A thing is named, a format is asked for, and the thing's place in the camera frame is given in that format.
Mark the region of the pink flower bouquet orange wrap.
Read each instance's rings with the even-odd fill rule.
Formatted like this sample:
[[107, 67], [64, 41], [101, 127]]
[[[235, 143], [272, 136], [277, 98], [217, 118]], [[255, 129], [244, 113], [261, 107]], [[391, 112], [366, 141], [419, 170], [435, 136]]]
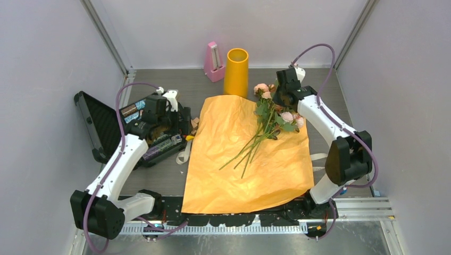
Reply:
[[241, 158], [234, 168], [244, 163], [244, 169], [241, 174], [241, 177], [244, 177], [248, 165], [254, 161], [264, 140], [277, 140], [282, 132], [299, 133], [305, 125], [305, 120], [299, 113], [295, 113], [288, 107], [283, 107], [273, 102], [276, 89], [277, 85], [267, 85], [265, 83], [259, 83], [254, 87], [254, 95], [258, 97], [254, 111], [254, 114], [257, 116], [256, 132], [240, 152], [228, 160], [220, 169]]

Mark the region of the cream ribbon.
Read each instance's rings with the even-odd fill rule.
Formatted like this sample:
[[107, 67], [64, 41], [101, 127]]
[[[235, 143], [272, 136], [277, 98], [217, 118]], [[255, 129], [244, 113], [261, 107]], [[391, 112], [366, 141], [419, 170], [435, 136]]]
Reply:
[[[190, 150], [191, 150], [191, 141], [188, 141], [185, 149], [182, 150], [182, 152], [178, 153], [178, 155], [176, 157], [176, 163], [179, 165], [186, 163], [190, 157]], [[327, 156], [328, 156], [328, 154], [319, 153], [319, 154], [311, 154], [310, 158], [311, 158], [311, 161], [316, 161], [319, 159], [325, 159], [325, 158], [327, 158]]]

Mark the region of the orange yellow wrapping paper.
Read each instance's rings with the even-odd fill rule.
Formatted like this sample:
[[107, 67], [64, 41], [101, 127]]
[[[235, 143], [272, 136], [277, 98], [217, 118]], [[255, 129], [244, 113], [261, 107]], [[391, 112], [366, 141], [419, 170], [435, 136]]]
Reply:
[[313, 187], [307, 128], [244, 146], [257, 130], [256, 104], [239, 96], [205, 99], [191, 149], [181, 211], [251, 213], [282, 205]]

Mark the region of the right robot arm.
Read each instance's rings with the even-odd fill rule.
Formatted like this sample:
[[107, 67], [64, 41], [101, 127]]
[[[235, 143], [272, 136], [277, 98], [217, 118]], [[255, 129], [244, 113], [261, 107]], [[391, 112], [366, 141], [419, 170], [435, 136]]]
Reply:
[[372, 172], [372, 138], [367, 131], [356, 131], [341, 121], [310, 86], [301, 85], [298, 69], [291, 66], [276, 72], [276, 104], [289, 107], [306, 118], [329, 146], [325, 175], [305, 196], [304, 213], [319, 217], [327, 203], [354, 181]]

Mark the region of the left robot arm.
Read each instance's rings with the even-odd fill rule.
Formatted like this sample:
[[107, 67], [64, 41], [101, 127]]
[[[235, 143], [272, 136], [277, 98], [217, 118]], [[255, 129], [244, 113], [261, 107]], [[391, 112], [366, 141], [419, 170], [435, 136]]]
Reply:
[[186, 146], [193, 129], [191, 109], [177, 102], [173, 91], [153, 93], [118, 110], [83, 91], [74, 96], [74, 103], [88, 129], [93, 156], [105, 165], [85, 190], [70, 197], [76, 227], [112, 240], [140, 216], [161, 219], [165, 200], [159, 193], [120, 193], [133, 170], [153, 167]]

